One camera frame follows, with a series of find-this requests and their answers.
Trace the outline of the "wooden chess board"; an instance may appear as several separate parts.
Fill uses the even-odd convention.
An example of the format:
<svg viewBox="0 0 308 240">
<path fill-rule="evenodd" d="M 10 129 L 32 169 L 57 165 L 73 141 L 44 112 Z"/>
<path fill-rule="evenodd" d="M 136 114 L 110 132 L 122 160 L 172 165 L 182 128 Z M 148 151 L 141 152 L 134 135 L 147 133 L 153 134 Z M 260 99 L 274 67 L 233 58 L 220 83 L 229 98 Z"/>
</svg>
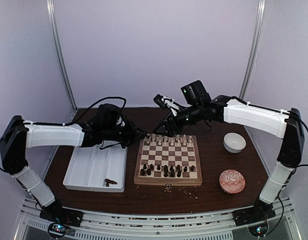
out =
<svg viewBox="0 0 308 240">
<path fill-rule="evenodd" d="M 144 164 L 147 164 L 147 169 L 150 168 L 151 164 L 155 166 L 154 170 L 151 170 L 151 175 L 147 175 L 147 169 L 144 176 L 140 174 Z M 157 170 L 157 165 L 161 166 L 161 170 Z M 168 166 L 168 177 L 164 177 L 164 165 Z M 177 165 L 181 166 L 181 177 L 177 177 Z M 196 167 L 195 172 L 190 171 L 192 165 Z M 170 166 L 174 167 L 175 177 L 170 177 Z M 188 172 L 183 172 L 185 166 L 188 167 Z M 203 178 L 196 136 L 194 136 L 194 142 L 191 147 L 150 146 L 144 145 L 143 139 L 139 145 L 134 183 L 137 185 L 153 186 L 167 184 L 173 186 L 200 186 L 203 183 Z"/>
</svg>

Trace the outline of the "white plastic divided tray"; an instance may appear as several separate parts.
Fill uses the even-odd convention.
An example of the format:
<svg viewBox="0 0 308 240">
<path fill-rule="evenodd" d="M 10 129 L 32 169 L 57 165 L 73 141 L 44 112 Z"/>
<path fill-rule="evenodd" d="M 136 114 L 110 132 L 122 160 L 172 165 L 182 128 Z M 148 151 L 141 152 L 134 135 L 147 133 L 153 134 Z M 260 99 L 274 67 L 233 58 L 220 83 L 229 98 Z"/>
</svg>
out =
<svg viewBox="0 0 308 240">
<path fill-rule="evenodd" d="M 68 190 L 122 193 L 125 189 L 127 148 L 75 147 L 63 179 Z M 105 179 L 117 185 L 105 186 Z"/>
</svg>

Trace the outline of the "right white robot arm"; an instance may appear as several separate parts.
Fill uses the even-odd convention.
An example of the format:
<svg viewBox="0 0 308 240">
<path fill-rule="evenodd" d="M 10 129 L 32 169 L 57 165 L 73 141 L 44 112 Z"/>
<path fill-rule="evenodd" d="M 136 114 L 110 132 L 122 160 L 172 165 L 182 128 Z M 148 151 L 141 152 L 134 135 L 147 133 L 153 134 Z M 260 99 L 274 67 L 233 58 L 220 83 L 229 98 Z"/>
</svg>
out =
<svg viewBox="0 0 308 240">
<path fill-rule="evenodd" d="M 289 183 L 292 173 L 302 161 L 305 134 L 300 111 L 260 106 L 236 96 L 219 95 L 212 99 L 200 80 L 183 86 L 181 91 L 188 107 L 168 96 L 157 94 L 154 97 L 154 102 L 161 109 L 170 111 L 154 128 L 155 134 L 172 137 L 180 134 L 184 126 L 192 126 L 199 121 L 238 124 L 248 130 L 259 155 L 263 154 L 263 147 L 253 135 L 255 131 L 263 131 L 282 140 L 277 162 L 258 196 L 259 203 L 250 209 L 250 217 L 260 221 L 269 213 L 268 205 Z"/>
</svg>

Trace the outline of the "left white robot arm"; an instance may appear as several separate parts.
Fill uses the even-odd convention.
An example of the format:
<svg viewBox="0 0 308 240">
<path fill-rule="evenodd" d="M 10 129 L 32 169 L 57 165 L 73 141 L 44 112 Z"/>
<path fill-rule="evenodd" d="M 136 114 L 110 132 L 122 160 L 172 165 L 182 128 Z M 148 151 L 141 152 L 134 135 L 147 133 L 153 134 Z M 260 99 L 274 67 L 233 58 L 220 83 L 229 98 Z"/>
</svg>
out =
<svg viewBox="0 0 308 240">
<path fill-rule="evenodd" d="M 30 149 L 46 150 L 58 146 L 91 148 L 113 141 L 122 148 L 144 139 L 146 132 L 123 114 L 123 109 L 105 103 L 88 121 L 77 118 L 68 123 L 33 122 L 12 117 L 0 137 L 0 170 L 15 177 L 31 193 L 55 222 L 66 217 L 65 209 L 26 159 Z"/>
</svg>

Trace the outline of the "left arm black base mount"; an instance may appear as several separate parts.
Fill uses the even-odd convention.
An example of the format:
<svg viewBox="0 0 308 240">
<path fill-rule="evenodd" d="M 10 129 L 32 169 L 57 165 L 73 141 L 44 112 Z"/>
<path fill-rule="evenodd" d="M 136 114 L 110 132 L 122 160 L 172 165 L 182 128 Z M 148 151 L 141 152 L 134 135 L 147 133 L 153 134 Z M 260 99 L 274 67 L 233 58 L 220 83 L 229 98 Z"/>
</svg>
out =
<svg viewBox="0 0 308 240">
<path fill-rule="evenodd" d="M 43 208 L 39 217 L 69 227 L 80 227 L 83 212 L 66 208 Z"/>
</svg>

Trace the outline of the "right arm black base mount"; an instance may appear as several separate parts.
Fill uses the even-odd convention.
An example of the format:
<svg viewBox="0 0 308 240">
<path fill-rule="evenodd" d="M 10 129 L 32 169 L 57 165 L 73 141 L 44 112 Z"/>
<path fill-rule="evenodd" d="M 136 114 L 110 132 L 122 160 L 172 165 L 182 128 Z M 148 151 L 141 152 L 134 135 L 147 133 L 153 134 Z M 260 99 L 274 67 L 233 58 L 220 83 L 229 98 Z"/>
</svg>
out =
<svg viewBox="0 0 308 240">
<path fill-rule="evenodd" d="M 276 216 L 276 213 L 273 209 L 262 210 L 256 207 L 249 207 L 244 209 L 235 210 L 232 212 L 235 225 L 243 226 L 250 225 L 257 222 L 264 222 L 267 219 L 273 218 Z"/>
</svg>

